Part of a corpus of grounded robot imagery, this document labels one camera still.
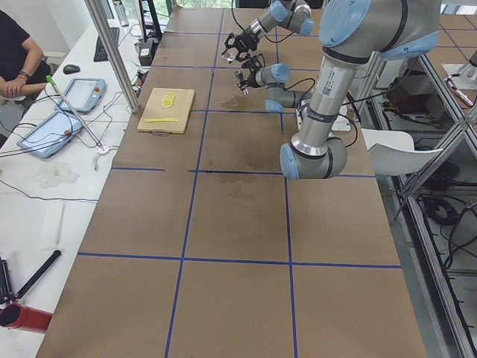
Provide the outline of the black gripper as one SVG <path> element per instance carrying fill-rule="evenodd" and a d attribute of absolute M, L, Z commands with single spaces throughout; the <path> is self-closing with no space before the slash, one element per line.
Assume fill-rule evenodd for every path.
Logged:
<path fill-rule="evenodd" d="M 259 38 L 252 33 L 242 32 L 239 35 L 230 33 L 224 42 L 223 56 L 235 56 L 237 62 L 250 58 L 249 51 L 257 50 Z"/>
<path fill-rule="evenodd" d="M 264 68 L 249 68 L 250 75 L 246 80 L 246 85 L 241 85 L 240 89 L 243 95 L 249 95 L 249 87 L 251 88 L 260 88 L 265 85 L 264 80 L 262 79 L 262 73 Z"/>

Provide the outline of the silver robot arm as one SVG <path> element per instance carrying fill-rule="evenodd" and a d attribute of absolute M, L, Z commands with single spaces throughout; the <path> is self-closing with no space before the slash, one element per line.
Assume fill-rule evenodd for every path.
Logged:
<path fill-rule="evenodd" d="M 375 51 L 384 61 L 429 52 L 437 44 L 439 16 L 439 1 L 331 1 L 320 21 L 323 60 L 307 103 L 301 92 L 284 89 L 289 77 L 284 64 L 251 72 L 241 86 L 265 87 L 267 111 L 300 110 L 299 131 L 280 149 L 286 178 L 332 178 L 344 169 L 346 146 L 331 130 L 358 67 Z"/>
<path fill-rule="evenodd" d="M 258 48 L 259 41 L 276 27 L 308 37 L 315 21 L 305 1 L 272 1 L 268 8 L 240 34 L 230 33 L 224 43 L 222 57 L 228 62 L 244 62 Z"/>

